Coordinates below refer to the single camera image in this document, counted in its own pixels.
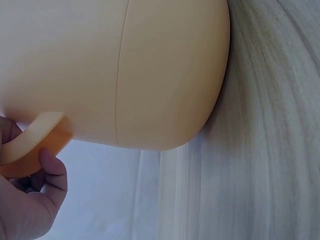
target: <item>mug body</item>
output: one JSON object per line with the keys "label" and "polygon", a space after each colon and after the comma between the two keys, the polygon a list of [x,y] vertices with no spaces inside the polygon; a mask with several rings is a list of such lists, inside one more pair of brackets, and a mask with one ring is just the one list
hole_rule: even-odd
{"label": "mug body", "polygon": [[167,150],[208,119],[228,60],[225,0],[3,2],[0,110],[22,127],[64,112],[77,140]]}

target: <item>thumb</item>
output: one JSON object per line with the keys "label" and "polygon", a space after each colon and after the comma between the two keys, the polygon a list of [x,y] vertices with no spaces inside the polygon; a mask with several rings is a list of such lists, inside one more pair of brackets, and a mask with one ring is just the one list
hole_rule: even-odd
{"label": "thumb", "polygon": [[39,152],[39,162],[44,171],[44,185],[37,200],[55,217],[66,198],[68,191],[67,170],[65,165],[47,148]]}

